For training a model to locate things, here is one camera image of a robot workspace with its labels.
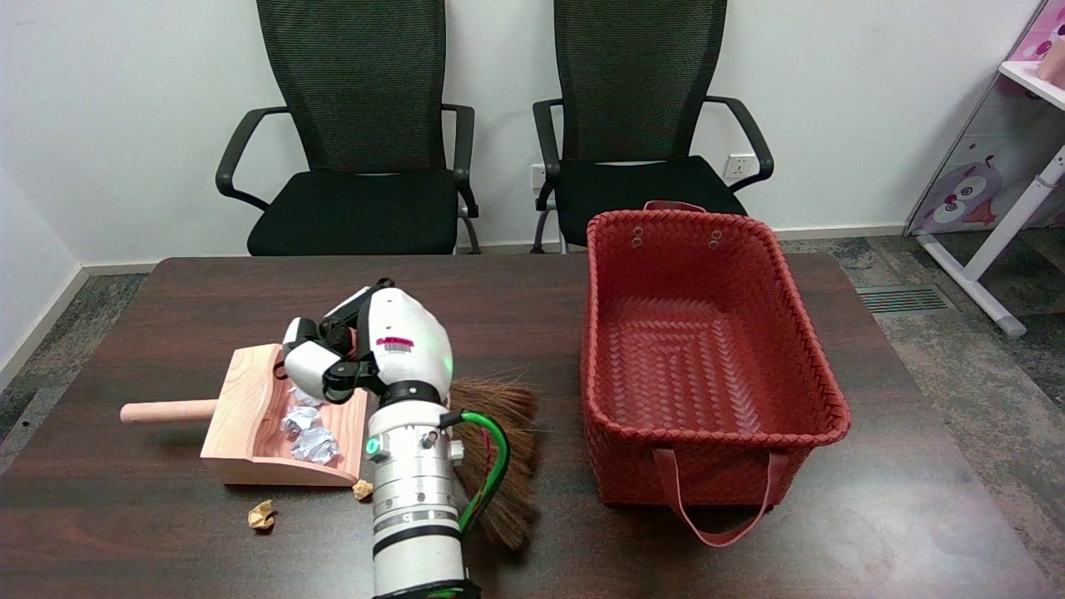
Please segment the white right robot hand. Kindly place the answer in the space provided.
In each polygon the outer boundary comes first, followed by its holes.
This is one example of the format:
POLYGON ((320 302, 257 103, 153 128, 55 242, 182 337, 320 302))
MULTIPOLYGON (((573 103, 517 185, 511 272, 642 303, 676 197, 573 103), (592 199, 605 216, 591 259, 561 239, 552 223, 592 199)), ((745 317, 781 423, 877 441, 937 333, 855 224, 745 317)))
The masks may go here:
POLYGON ((320 321, 293 319, 281 349, 276 378, 331 404, 364 390, 383 407, 445 405, 453 381, 448 333, 391 278, 364 287, 320 321))

